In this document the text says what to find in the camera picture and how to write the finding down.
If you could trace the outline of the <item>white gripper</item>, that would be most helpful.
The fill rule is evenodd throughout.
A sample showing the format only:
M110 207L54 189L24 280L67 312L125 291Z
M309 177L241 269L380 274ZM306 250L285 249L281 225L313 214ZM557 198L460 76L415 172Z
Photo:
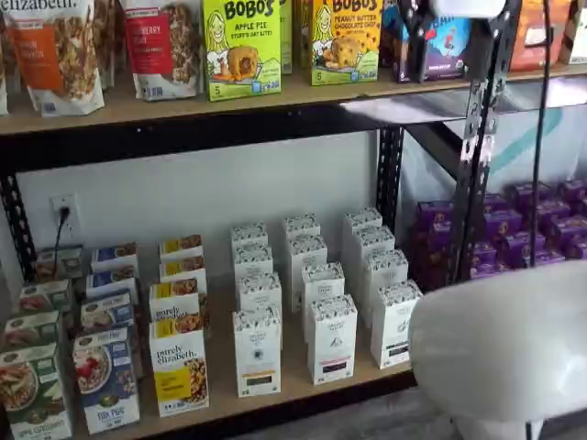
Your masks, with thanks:
M426 76L426 33L437 16L497 17L497 73L509 72L515 45L521 0L399 0L399 12L408 32L407 70L409 78L422 83Z

